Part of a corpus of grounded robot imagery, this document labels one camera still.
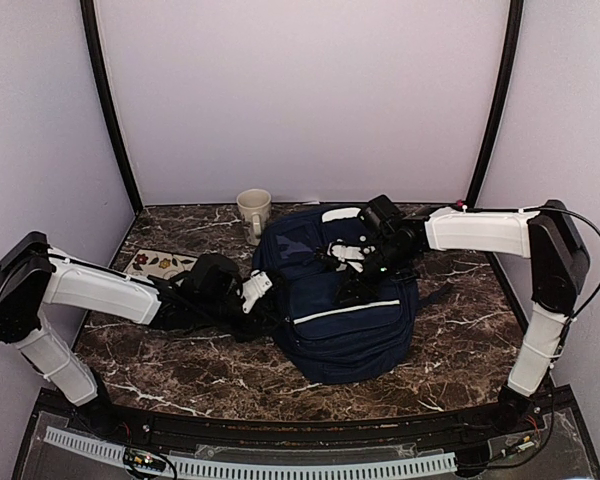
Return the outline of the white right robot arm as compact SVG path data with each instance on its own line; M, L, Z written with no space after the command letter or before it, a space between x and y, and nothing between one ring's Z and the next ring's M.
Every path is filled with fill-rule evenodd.
M367 239L335 241L325 254L343 270L334 301L344 308L376 301L382 281L430 252L475 251L527 263L531 313L490 413L497 432L514 432L560 359L572 324L600 292L600 228L558 200L509 208L431 204L406 213L380 195L361 206L329 209L320 218L323 225L348 220L363 227Z

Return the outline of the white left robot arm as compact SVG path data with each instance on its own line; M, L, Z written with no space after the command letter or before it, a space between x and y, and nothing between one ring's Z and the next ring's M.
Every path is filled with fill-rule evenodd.
M96 373L81 362L45 317L46 305L100 312L160 331L216 328L241 341L278 322L280 275L242 277L221 254L204 254L168 279L133 276L68 256L45 234L27 234L0 260L0 343L14 345L76 407L100 436L121 427Z

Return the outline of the navy blue student backpack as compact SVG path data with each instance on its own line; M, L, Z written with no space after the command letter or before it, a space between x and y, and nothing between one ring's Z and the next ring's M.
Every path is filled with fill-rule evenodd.
M317 260L315 251L336 240L382 243L378 228L364 225L359 212L357 207L326 207L282 217L263 231L253 256L253 269L285 276L279 297L282 321L272 337L314 383L355 383L392 370L407 356L417 314L452 288L446 283L421 296L415 272L413 280L385 279L367 304L335 305L342 273Z

